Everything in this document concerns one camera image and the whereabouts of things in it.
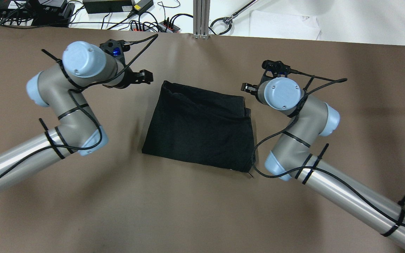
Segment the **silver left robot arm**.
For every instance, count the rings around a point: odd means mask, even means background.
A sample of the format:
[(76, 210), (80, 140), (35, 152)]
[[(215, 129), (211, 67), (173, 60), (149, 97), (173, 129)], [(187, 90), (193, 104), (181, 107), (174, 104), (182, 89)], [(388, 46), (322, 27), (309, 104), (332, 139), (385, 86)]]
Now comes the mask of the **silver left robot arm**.
[[(50, 108), (58, 119), (55, 128), (0, 154), (0, 193), (39, 171), (64, 160), (71, 154), (86, 156), (108, 142), (101, 123), (83, 96), (93, 85), (124, 89), (130, 84), (150, 84), (151, 72), (133, 72), (125, 64), (123, 53), (132, 42), (109, 40), (100, 46), (72, 42), (61, 59), (40, 71), (26, 84), (29, 98), (40, 107)], [(9, 130), (32, 114), (27, 101), (18, 101), (21, 68), (9, 68), (9, 60), (0, 62), (0, 128)]]

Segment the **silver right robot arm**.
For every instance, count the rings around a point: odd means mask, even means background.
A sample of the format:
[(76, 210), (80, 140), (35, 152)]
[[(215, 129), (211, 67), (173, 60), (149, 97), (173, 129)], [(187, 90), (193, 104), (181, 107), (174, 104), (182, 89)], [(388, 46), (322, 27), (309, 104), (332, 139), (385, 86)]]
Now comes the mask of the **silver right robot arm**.
[(329, 165), (323, 160), (329, 144), (318, 155), (310, 151), (316, 139), (332, 134), (341, 119), (314, 93), (347, 78), (304, 73), (281, 61), (265, 60), (261, 67), (260, 83), (243, 83), (241, 90), (290, 122), (256, 144), (252, 168), (266, 178), (298, 180), (405, 250), (405, 194), (394, 202)]

